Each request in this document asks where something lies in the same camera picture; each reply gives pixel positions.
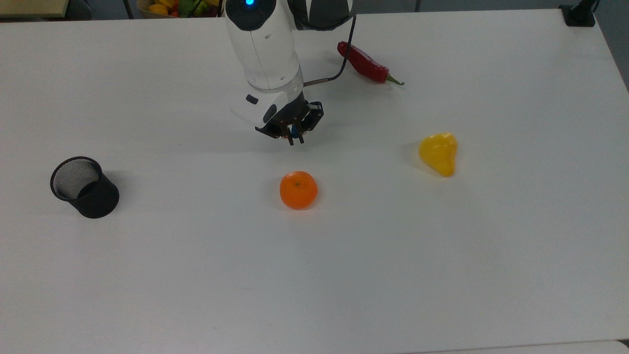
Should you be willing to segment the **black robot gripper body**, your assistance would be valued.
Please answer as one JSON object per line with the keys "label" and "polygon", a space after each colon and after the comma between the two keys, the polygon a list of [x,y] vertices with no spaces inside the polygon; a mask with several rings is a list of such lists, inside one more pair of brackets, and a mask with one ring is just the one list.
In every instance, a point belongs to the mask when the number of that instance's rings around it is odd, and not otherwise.
{"label": "black robot gripper body", "polygon": [[263,115],[262,127],[256,127],[255,130],[274,139],[286,139],[290,130],[299,129],[305,133],[314,130],[323,115],[323,103],[308,102],[301,94],[282,109],[276,104],[270,105]]}

